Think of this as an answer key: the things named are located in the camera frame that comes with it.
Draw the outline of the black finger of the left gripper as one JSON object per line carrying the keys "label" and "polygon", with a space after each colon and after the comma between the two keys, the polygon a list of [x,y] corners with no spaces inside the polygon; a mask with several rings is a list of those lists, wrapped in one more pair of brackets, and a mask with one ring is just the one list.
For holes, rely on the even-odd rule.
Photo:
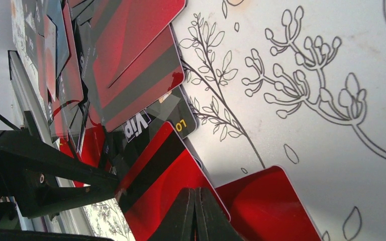
{"label": "black finger of the left gripper", "polygon": [[97,186],[22,188],[16,201],[22,216],[36,218],[90,205],[114,197],[112,188]]}
{"label": "black finger of the left gripper", "polygon": [[41,172],[109,190],[119,184],[116,175],[71,158],[22,131],[0,131],[0,168]]}

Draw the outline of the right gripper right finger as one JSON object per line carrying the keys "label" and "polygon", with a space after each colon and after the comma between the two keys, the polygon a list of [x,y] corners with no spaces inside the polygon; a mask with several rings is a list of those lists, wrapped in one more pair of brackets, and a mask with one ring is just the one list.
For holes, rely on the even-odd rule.
{"label": "right gripper right finger", "polygon": [[196,240],[243,240],[208,188],[196,189]]}

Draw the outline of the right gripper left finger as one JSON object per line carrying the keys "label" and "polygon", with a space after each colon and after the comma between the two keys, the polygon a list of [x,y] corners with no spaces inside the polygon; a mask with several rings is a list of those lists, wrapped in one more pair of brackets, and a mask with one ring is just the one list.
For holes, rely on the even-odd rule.
{"label": "right gripper left finger", "polygon": [[183,188],[149,240],[195,240],[195,190]]}

